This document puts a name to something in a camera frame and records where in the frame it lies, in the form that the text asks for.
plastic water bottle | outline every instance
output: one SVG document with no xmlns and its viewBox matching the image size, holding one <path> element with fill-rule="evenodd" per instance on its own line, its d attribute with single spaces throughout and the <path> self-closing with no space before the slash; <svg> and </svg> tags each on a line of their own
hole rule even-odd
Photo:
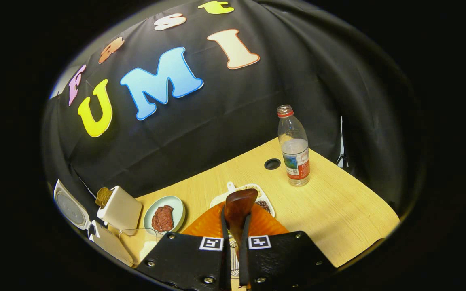
<svg viewBox="0 0 466 291">
<path fill-rule="evenodd" d="M 277 108 L 280 123 L 278 124 L 278 140 L 283 154 L 283 162 L 287 168 L 289 183 L 303 186 L 310 179 L 309 140 L 303 125 L 294 116 L 290 105 Z"/>
</svg>

blue letter m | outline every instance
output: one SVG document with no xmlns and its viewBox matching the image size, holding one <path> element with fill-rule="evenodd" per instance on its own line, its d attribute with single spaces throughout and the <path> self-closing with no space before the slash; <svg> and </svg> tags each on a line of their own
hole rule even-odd
<svg viewBox="0 0 466 291">
<path fill-rule="evenodd" d="M 194 76 L 183 57 L 185 48 L 172 48 L 159 57 L 157 74 L 135 68 L 122 77 L 120 84 L 126 85 L 131 92 L 138 109 L 136 118 L 143 120 L 156 111 L 156 105 L 150 103 L 144 92 L 162 104 L 168 103 L 168 80 L 172 82 L 175 98 L 183 97 L 204 85 Z"/>
</svg>

table surface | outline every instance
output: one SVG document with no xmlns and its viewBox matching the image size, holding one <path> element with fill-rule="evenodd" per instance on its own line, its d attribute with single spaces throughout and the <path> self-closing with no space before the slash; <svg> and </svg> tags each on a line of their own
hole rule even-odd
<svg viewBox="0 0 466 291">
<path fill-rule="evenodd" d="M 209 209 L 212 199 L 228 191 L 227 182 L 236 187 L 253 183 L 264 190 L 281 224 L 290 232 L 306 232 L 331 263 L 339 267 L 388 236 L 399 218 L 383 199 L 346 171 L 315 151 L 310 150 L 309 156 L 309 183 L 291 186 L 283 162 L 274 170 L 264 167 L 271 158 L 282 161 L 278 139 L 270 140 L 214 168 L 138 197 L 143 204 L 138 228 L 143 228 L 150 205 L 161 197 L 173 195 L 183 201 L 186 219 L 181 232 Z M 140 250 L 147 236 L 144 230 L 135 236 L 121 236 L 135 261 L 141 259 Z"/>
</svg>

white tray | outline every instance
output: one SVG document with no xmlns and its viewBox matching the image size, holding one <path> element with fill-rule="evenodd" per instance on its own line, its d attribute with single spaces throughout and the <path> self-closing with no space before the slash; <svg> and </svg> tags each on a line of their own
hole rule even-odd
<svg viewBox="0 0 466 291">
<path fill-rule="evenodd" d="M 215 206 L 215 205 L 217 205 L 217 204 L 219 204 L 221 202 L 226 201 L 226 197 L 229 194 L 233 193 L 233 192 L 236 192 L 236 191 L 239 191 L 239 190 L 244 190 L 244 189 L 247 189 L 247 188 L 255 188 L 258 191 L 258 198 L 255 200 L 255 202 L 265 201 L 265 203 L 267 203 L 267 206 L 269 206 L 269 209 L 271 210 L 272 217 L 275 217 L 276 213 L 274 212 L 274 208 L 272 208 L 271 202 L 269 201 L 269 199 L 268 199 L 267 195 L 265 194 L 264 190 L 262 190 L 262 188 L 260 186 L 258 186 L 257 184 L 246 184 L 244 186 L 240 186 L 238 188 L 235 188 L 235 185 L 233 185 L 233 182 L 228 182 L 226 184 L 226 186 L 228 187 L 228 192 L 215 197 L 210 203 L 210 208 L 212 208 L 213 206 Z"/>
</svg>

letter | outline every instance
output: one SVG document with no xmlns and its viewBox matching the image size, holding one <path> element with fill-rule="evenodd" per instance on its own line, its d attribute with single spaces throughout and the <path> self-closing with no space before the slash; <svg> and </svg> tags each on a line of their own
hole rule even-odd
<svg viewBox="0 0 466 291">
<path fill-rule="evenodd" d="M 71 106 L 73 99 L 76 97 L 76 94 L 78 93 L 78 89 L 76 87 L 80 85 L 81 74 L 84 70 L 85 70 L 85 65 L 83 65 L 80 68 L 80 70 L 76 72 L 75 76 L 70 81 L 70 101 L 68 101 L 68 106 Z"/>
<path fill-rule="evenodd" d="M 162 104 L 168 103 L 168 81 L 174 85 L 172 96 L 181 98 L 204 85 L 201 79 L 194 76 L 188 67 L 183 53 L 185 48 L 172 48 L 159 57 L 157 74 L 151 74 L 140 68 L 135 68 L 125 74 L 120 84 L 126 85 L 136 104 L 136 118 L 144 120 L 156 111 L 156 105 L 150 103 L 144 92 Z"/>
<path fill-rule="evenodd" d="M 186 21 L 186 17 L 181 17 L 183 14 L 181 13 L 174 13 L 172 15 L 165 16 L 163 18 L 158 19 L 154 22 L 155 30 L 162 31 L 167 28 L 171 28 L 174 26 L 178 26 L 179 24 L 183 24 Z"/>
<path fill-rule="evenodd" d="M 210 35 L 207 40 L 216 41 L 222 48 L 228 62 L 226 67 L 229 69 L 238 69 L 248 65 L 252 65 L 260 60 L 260 56 L 256 53 L 251 53 L 246 45 L 238 38 L 238 30 L 225 30 Z"/>
<path fill-rule="evenodd" d="M 108 46 L 104 48 L 102 53 L 100 53 L 100 59 L 98 59 L 98 64 L 103 63 L 111 55 L 111 53 L 117 51 L 123 43 L 124 41 L 121 37 L 113 40 Z"/>
<path fill-rule="evenodd" d="M 217 2 L 217 1 L 211 1 L 211 2 L 206 2 L 205 4 L 202 4 L 198 8 L 204 8 L 207 13 L 209 14 L 224 14 L 224 13 L 230 13 L 234 11 L 233 7 L 227 7 L 224 8 L 222 5 L 226 5 L 228 2 Z"/>
<path fill-rule="evenodd" d="M 107 79 L 101 81 L 100 84 L 96 85 L 95 90 L 93 90 L 93 95 L 98 97 L 100 107 L 102 108 L 102 118 L 99 121 L 95 121 L 91 114 L 91 109 L 89 108 L 91 97 L 86 97 L 78 107 L 78 114 L 82 118 L 85 130 L 92 137 L 102 135 L 109 128 L 109 124 L 111 124 L 112 107 L 105 88 L 106 85 Z"/>
</svg>

